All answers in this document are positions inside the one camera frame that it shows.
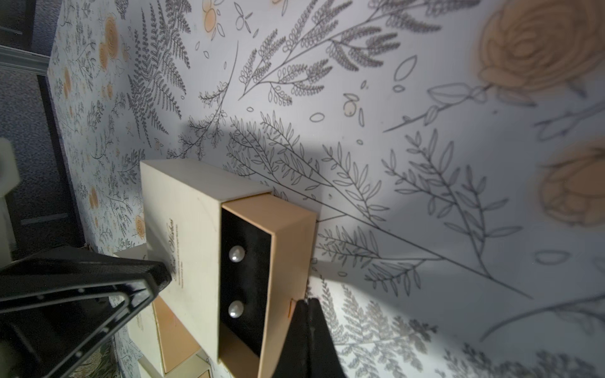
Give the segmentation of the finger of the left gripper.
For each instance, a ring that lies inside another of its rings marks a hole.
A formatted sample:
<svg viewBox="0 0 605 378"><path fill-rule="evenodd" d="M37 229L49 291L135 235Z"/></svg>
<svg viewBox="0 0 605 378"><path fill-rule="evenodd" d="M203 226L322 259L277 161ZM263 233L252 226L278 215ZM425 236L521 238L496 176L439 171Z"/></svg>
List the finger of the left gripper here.
<svg viewBox="0 0 605 378"><path fill-rule="evenodd" d="M2 299L1 376L69 376L154 299L150 292Z"/></svg>
<svg viewBox="0 0 605 378"><path fill-rule="evenodd" d="M31 310L91 295L147 291L155 299L172 281L170 269L141 244L103 255L71 246L43 250L1 269L1 312Z"/></svg>

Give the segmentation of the cream drawer jewelry box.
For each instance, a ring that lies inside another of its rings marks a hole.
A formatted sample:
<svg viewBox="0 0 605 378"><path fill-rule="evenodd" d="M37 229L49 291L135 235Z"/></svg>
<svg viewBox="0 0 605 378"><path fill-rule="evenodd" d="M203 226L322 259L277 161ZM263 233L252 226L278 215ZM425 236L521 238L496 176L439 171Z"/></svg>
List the cream drawer jewelry box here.
<svg viewBox="0 0 605 378"><path fill-rule="evenodd" d="M194 354L190 359L179 364L176 368L168 373L161 373L145 358L141 357L138 360L140 376L153 378L211 378L210 365L197 354Z"/></svg>

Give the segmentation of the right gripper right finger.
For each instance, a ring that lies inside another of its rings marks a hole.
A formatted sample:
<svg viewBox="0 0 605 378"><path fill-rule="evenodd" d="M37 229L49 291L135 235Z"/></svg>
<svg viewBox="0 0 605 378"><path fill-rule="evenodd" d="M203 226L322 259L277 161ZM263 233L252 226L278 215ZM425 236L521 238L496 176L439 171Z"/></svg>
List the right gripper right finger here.
<svg viewBox="0 0 605 378"><path fill-rule="evenodd" d="M325 315L318 299L307 302L308 368L312 378L345 378Z"/></svg>

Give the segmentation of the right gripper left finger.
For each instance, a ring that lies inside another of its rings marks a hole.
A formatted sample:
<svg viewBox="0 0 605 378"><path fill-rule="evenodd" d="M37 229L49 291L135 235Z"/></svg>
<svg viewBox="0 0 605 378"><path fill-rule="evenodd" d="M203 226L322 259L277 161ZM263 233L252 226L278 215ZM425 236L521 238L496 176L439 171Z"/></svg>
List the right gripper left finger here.
<svg viewBox="0 0 605 378"><path fill-rule="evenodd" d="M291 323L273 377L308 377L310 364L307 316L307 302L299 300L291 317Z"/></svg>

